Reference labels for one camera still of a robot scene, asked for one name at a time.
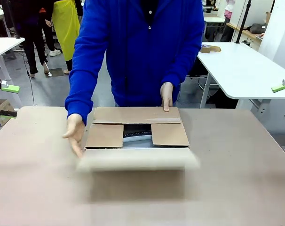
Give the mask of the brown cardboard box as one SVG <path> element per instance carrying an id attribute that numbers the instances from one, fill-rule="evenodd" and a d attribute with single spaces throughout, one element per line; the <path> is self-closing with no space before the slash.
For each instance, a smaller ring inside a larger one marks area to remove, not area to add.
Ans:
<path id="1" fill-rule="evenodd" d="M 153 147 L 123 148 L 125 124 L 150 124 Z M 96 108 L 77 166 L 95 202 L 184 198 L 198 167 L 176 107 Z"/>

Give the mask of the person's right forearm blue sleeve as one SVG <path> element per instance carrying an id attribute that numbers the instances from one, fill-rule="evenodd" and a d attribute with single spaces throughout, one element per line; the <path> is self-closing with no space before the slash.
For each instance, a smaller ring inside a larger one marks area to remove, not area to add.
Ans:
<path id="1" fill-rule="evenodd" d="M 92 111 L 91 100 L 97 85 L 98 70 L 78 70 L 74 68 L 69 76 L 70 92 L 65 100 L 68 116 L 78 114 L 84 125 L 87 124 L 88 114 Z"/>

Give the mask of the grey black gift set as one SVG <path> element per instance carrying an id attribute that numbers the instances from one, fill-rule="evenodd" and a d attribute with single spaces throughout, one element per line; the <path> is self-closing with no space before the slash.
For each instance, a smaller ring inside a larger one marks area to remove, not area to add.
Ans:
<path id="1" fill-rule="evenodd" d="M 150 124 L 125 124 L 123 148 L 151 148 L 152 131 Z"/>

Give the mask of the person's left hand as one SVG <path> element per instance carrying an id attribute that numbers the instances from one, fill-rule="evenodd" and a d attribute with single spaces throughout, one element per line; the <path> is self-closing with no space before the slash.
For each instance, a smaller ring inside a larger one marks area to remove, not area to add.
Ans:
<path id="1" fill-rule="evenodd" d="M 162 106 L 165 112 L 169 112 L 169 107 L 173 106 L 173 84 L 165 82 L 160 89 Z"/>

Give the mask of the small white side table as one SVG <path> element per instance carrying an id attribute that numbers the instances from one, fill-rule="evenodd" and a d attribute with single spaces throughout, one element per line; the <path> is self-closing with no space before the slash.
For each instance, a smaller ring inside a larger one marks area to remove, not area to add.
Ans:
<path id="1" fill-rule="evenodd" d="M 10 81 L 11 77 L 8 73 L 7 67 L 5 65 L 5 61 L 3 58 L 3 54 L 17 45 L 24 42 L 24 38 L 13 38 L 13 37 L 0 37 L 0 69 L 2 71 L 2 79 L 6 81 Z"/>

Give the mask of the large white rounded table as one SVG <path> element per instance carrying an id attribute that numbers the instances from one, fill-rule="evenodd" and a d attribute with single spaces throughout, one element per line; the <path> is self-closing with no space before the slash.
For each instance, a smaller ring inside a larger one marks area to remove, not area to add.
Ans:
<path id="1" fill-rule="evenodd" d="M 239 100 L 285 100 L 285 89 L 273 93 L 271 88 L 285 79 L 285 69 L 246 44 L 204 42 L 218 46 L 221 52 L 200 53 L 198 58 L 208 71 L 200 108 L 204 108 L 211 80 L 225 95 Z"/>

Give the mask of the person with white shoes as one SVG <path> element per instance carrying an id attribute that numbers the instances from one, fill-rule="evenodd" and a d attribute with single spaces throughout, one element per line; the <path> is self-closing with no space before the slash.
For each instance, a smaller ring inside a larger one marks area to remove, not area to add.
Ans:
<path id="1" fill-rule="evenodd" d="M 42 29 L 43 29 L 44 34 L 45 34 L 46 44 L 49 48 L 49 55 L 51 57 L 55 57 L 55 56 L 61 54 L 61 51 L 55 48 L 55 42 L 54 42 L 53 35 L 52 35 L 51 25 L 48 25 L 45 19 L 43 19 L 42 22 L 43 22 L 42 23 L 42 25 L 43 25 Z"/>

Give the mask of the white partition panel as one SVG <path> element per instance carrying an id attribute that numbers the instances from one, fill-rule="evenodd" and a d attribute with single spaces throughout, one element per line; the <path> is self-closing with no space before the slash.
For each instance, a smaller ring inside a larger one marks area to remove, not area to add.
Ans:
<path id="1" fill-rule="evenodd" d="M 276 0 L 259 52 L 285 69 L 285 0 Z"/>

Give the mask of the grey bag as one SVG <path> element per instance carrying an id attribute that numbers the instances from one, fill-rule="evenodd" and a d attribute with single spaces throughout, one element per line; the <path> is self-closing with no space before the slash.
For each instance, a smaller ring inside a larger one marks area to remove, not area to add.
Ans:
<path id="1" fill-rule="evenodd" d="M 267 24 L 252 24 L 249 28 L 249 32 L 252 34 L 262 34 L 265 33 Z"/>

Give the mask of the wooden top table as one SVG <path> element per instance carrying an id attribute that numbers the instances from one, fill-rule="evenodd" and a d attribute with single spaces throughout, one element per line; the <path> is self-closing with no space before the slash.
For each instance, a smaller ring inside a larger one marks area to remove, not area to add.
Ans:
<path id="1" fill-rule="evenodd" d="M 237 40 L 238 33 L 239 33 L 239 31 L 240 31 L 240 27 L 235 26 L 235 25 L 233 25 L 233 24 L 231 24 L 231 23 L 226 23 L 226 25 L 227 25 L 228 27 L 234 29 L 234 33 L 233 33 L 233 36 L 232 36 L 231 41 L 236 41 L 236 40 Z M 260 34 L 253 34 L 253 33 L 250 33 L 248 30 L 243 30 L 240 37 L 241 37 L 241 38 L 247 37 L 248 39 L 251 39 L 252 41 L 259 42 L 259 43 L 262 42 L 262 38 L 261 38 L 261 35 L 260 35 Z"/>

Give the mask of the black stand pole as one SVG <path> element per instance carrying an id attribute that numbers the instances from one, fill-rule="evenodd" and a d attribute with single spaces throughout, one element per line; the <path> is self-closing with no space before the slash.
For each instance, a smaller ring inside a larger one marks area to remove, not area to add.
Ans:
<path id="1" fill-rule="evenodd" d="M 241 25 L 240 25 L 240 29 L 239 29 L 239 32 L 238 32 L 238 35 L 237 35 L 237 39 L 235 41 L 236 44 L 240 43 L 240 38 L 241 38 L 241 35 L 243 33 L 245 22 L 246 22 L 246 19 L 247 19 L 247 16 L 248 16 L 248 12 L 249 12 L 249 9 L 250 9 L 250 6 L 251 6 L 251 1 L 252 0 L 248 0 L 247 4 L 245 6 L 244 16 L 243 16 L 243 19 L 242 19 L 242 22 L 241 22 Z"/>

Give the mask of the person in pink top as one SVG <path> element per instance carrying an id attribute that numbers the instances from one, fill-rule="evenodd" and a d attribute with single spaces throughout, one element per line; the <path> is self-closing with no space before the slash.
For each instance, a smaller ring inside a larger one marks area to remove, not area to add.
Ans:
<path id="1" fill-rule="evenodd" d="M 231 19 L 234 5 L 235 5 L 235 0 L 226 0 L 226 7 L 225 7 L 225 11 L 224 11 L 224 16 L 227 19 Z"/>

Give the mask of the white background desk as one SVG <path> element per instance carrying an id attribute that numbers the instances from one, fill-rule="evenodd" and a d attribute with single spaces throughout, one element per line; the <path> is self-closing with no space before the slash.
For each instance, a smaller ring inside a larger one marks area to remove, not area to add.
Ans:
<path id="1" fill-rule="evenodd" d="M 218 16 L 214 16 L 214 17 L 205 16 L 204 21 L 206 23 L 224 23 L 225 18 L 224 17 L 218 17 Z"/>

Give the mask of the person in blue jacket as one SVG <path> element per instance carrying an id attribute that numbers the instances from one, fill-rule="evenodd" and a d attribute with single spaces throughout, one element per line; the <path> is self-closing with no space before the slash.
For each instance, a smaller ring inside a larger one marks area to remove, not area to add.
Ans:
<path id="1" fill-rule="evenodd" d="M 162 80 L 185 40 L 202 39 L 201 0 L 86 0 L 72 70 L 105 62 L 115 103 L 161 106 Z"/>

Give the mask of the dark mannequin base plate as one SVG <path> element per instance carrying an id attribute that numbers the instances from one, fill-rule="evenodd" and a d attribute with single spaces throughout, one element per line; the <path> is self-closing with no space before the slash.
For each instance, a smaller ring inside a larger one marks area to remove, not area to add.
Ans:
<path id="1" fill-rule="evenodd" d="M 64 76 L 62 68 L 54 68 L 54 69 L 49 69 L 48 74 L 45 74 L 46 77 L 59 77 L 59 76 Z"/>

